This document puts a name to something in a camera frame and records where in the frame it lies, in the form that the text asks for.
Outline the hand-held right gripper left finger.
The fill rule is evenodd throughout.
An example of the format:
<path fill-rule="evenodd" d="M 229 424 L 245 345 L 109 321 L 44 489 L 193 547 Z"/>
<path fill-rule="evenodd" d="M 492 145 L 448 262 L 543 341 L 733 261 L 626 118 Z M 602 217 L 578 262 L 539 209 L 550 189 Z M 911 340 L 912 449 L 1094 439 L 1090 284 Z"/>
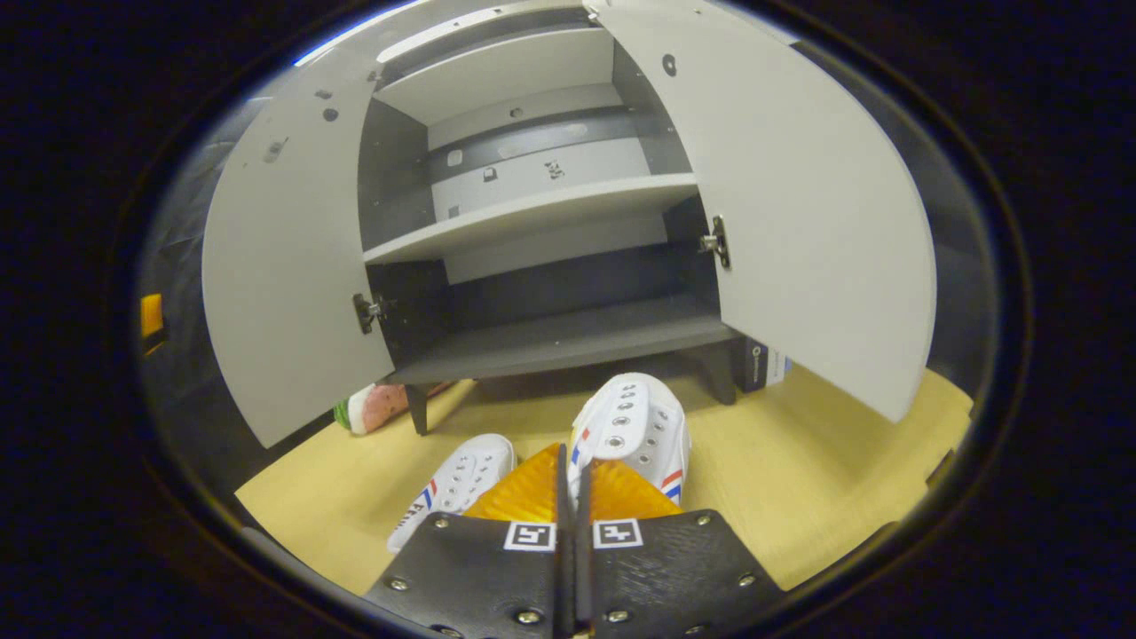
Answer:
<path fill-rule="evenodd" d="M 414 497 L 366 599 L 444 638 L 565 638 L 563 446 L 463 442 Z"/>

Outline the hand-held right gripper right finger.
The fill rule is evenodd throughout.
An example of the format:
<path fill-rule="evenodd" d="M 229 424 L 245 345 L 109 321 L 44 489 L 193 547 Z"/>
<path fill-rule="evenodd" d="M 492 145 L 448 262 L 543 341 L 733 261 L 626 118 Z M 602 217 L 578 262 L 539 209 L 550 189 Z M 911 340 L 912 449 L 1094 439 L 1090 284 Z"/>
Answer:
<path fill-rule="evenodd" d="M 759 632 L 786 592 L 715 509 L 665 514 L 665 493 L 621 460 L 580 472 L 573 623 L 588 638 Z"/>

